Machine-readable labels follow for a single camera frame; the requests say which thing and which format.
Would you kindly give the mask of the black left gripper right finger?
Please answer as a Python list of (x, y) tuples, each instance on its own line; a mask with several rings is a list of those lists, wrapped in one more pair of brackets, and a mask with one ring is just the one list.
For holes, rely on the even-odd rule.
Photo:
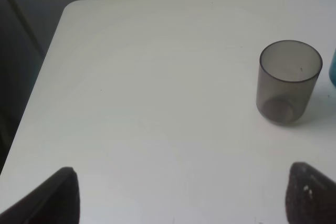
[(335, 223), (335, 182), (305, 162), (293, 163), (285, 209), (289, 223)]

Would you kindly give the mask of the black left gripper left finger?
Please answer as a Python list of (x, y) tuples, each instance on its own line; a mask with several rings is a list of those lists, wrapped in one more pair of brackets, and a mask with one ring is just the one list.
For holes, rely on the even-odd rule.
[(1, 213), (1, 223), (79, 223), (80, 191), (72, 167), (63, 167)]

